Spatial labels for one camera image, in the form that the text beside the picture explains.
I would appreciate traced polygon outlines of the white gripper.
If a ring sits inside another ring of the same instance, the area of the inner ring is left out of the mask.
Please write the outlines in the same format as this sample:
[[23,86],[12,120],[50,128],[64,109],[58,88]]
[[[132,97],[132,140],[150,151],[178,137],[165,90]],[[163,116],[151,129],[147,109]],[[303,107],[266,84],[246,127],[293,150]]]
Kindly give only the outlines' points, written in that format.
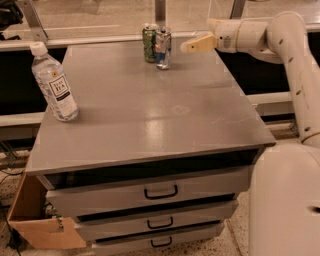
[[203,34],[183,42],[180,46],[180,50],[183,53],[203,53],[212,51],[215,48],[220,52],[237,52],[237,35],[241,25],[240,20],[209,19],[207,25],[213,34]]

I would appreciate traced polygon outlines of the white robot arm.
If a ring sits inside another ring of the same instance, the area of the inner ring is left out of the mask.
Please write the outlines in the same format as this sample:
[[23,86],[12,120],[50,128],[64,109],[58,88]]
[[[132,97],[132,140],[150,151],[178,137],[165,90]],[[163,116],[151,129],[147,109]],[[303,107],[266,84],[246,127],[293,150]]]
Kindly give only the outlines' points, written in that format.
[[282,64],[294,111],[292,139],[268,148],[249,188],[248,256],[320,256],[320,67],[300,14],[210,19],[184,53],[247,53]]

